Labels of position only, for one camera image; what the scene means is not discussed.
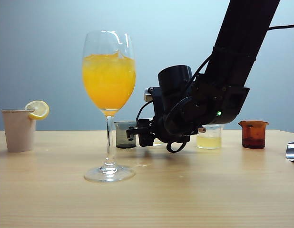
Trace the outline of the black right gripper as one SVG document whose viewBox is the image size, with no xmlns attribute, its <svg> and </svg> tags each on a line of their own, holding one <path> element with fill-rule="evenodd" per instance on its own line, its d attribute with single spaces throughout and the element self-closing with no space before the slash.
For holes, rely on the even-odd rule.
<svg viewBox="0 0 294 228">
<path fill-rule="evenodd" d="M 201 127 L 202 106 L 187 84 L 192 78 L 186 65 L 171 66 L 158 73 L 159 87 L 152 91 L 154 117 L 138 119 L 139 144 L 152 146 L 155 136 L 164 143 L 187 143 Z"/>
</svg>

